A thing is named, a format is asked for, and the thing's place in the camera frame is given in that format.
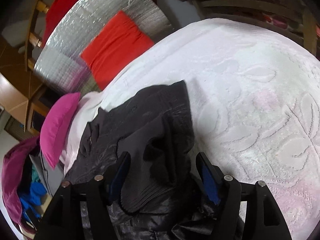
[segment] purple fabric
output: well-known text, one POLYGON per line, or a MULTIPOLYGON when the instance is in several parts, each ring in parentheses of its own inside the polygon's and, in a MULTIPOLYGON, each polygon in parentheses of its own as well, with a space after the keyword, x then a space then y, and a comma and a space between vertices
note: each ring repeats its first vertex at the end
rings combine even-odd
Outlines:
POLYGON ((21 182, 23 165, 28 154, 39 145, 39 137, 20 142, 3 159, 1 184, 4 206, 13 222, 20 224, 22 207, 17 194, 21 182))

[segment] wooden chair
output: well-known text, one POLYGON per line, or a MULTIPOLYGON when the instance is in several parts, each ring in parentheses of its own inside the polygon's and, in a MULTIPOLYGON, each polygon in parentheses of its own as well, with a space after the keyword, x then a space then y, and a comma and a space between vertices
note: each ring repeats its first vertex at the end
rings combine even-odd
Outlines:
POLYGON ((283 36, 286 36, 287 38, 303 46, 311 54, 316 55, 317 22, 308 8, 305 8, 303 11, 294 11, 281 5, 264 2, 264 1, 258 1, 258 0, 209 0, 209 1, 203 1, 203 2, 193 0, 192 2, 193 2, 193 5, 196 7, 198 15, 200 16, 201 19, 225 18, 225 19, 248 23, 251 25, 256 25, 265 29, 269 29, 283 36), (266 11, 266 12, 280 15, 282 17, 286 17, 292 21, 295 21, 303 25, 303 37, 295 33, 289 32, 288 30, 284 30, 275 25, 272 25, 263 21, 259 21, 251 17, 234 15, 234 14, 215 13, 215 12, 211 12, 210 10, 207 10, 208 8, 214 8, 214 7, 246 8, 246 9, 266 11))
POLYGON ((25 70, 33 70, 36 64, 36 60, 32 58, 32 51, 34 47, 41 47, 42 41, 38 34, 35 33, 36 22, 39 16, 39 12, 47 13, 49 10, 49 6, 46 5, 43 0, 37 0, 33 9, 32 15, 29 19, 27 38, 25 42, 25 54, 24 54, 24 62, 25 62, 25 70))

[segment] black jacket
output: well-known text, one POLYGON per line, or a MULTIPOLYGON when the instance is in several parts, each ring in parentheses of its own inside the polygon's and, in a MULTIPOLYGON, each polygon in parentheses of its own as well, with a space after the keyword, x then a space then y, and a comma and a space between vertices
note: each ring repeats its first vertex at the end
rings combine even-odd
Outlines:
MULTIPOLYGON (((215 207, 190 176, 194 134, 187 87, 152 86, 87 124, 66 179, 86 182, 131 155, 121 197, 108 207, 119 239, 205 239, 215 207)), ((90 227, 86 208, 83 221, 90 227)))

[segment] bed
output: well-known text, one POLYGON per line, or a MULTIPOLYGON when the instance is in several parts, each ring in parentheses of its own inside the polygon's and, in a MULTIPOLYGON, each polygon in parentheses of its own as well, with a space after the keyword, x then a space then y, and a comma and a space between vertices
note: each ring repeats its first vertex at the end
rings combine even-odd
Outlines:
MULTIPOLYGON (((320 62, 288 38, 226 19, 192 23, 125 67, 102 91, 86 94, 61 159, 72 168, 86 123, 140 89, 185 80, 196 145, 225 174, 263 179, 293 240, 320 220, 320 62)), ((245 207, 240 216, 244 217, 245 207)))

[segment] teal fabric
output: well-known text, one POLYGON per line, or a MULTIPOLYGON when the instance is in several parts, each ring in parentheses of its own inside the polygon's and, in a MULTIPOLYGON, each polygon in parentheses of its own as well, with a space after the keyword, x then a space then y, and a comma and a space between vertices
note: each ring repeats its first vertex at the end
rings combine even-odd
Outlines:
POLYGON ((34 164, 32 165, 31 182, 40 182, 39 174, 34 164))

